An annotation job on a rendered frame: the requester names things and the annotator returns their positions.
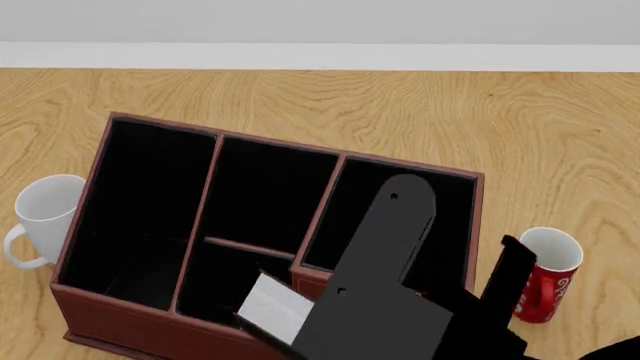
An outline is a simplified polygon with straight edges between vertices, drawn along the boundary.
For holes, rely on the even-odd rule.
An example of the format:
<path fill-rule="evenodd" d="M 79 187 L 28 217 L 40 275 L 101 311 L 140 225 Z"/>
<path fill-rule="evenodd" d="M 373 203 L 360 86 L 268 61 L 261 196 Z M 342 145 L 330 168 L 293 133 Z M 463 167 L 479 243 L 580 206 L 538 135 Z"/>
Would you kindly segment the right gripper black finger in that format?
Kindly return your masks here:
<path fill-rule="evenodd" d="M 480 299 L 488 321 L 506 328 L 537 257 L 514 236 L 504 235 L 501 245 L 502 252 Z"/>

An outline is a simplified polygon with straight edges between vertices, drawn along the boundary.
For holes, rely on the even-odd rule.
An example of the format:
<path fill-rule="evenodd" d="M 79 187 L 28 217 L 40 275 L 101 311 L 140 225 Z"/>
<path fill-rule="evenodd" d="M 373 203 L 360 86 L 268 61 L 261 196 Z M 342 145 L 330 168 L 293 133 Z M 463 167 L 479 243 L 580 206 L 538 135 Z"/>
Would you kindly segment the brown leather desk caddy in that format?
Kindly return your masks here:
<path fill-rule="evenodd" d="M 234 317 L 261 272 L 320 296 L 379 189 L 436 217 L 405 280 L 475 285 L 482 173 L 112 113 L 51 291 L 69 341 L 141 360 L 285 360 Z"/>

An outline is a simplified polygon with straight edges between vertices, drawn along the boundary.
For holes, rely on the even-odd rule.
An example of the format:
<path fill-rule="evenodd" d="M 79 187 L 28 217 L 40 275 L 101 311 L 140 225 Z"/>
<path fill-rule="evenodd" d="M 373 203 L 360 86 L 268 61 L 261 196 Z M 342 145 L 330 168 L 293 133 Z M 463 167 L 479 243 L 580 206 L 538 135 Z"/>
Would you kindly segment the red printed mug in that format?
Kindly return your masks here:
<path fill-rule="evenodd" d="M 514 315 L 526 323 L 546 323 L 564 298 L 584 252 L 573 236 L 552 227 L 530 228 L 519 242 L 536 255 L 536 263 Z"/>

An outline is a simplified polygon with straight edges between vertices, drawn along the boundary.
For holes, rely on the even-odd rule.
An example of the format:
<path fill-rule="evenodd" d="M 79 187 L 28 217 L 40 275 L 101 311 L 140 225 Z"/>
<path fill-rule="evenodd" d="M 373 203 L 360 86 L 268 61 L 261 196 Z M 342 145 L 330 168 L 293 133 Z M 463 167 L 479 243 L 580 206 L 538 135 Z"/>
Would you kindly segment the grey card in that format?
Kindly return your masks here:
<path fill-rule="evenodd" d="M 242 323 L 291 347 L 314 302 L 261 272 L 236 312 Z"/>

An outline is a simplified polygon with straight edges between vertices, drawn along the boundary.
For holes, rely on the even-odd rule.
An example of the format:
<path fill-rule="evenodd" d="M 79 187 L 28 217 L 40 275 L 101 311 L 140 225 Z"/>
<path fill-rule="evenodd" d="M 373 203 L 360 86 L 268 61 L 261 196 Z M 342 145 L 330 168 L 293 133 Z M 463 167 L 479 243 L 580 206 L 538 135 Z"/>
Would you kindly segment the white ceramic mug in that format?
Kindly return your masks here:
<path fill-rule="evenodd" d="M 19 224 L 4 238 L 7 260 L 20 269 L 35 269 L 57 263 L 71 221 L 85 186 L 85 179 L 72 174 L 47 176 L 24 188 L 14 203 Z M 27 236 L 40 257 L 21 261 L 12 253 L 12 243 Z"/>

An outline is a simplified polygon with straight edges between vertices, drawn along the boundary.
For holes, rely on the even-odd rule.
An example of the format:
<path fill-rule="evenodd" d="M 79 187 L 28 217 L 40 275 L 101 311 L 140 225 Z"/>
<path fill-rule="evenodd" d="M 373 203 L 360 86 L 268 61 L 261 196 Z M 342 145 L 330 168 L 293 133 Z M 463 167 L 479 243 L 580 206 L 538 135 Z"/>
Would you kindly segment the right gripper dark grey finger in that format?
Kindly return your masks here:
<path fill-rule="evenodd" d="M 402 283 L 435 214 L 435 193 L 425 179 L 413 174 L 392 176 L 374 197 L 331 283 Z"/>

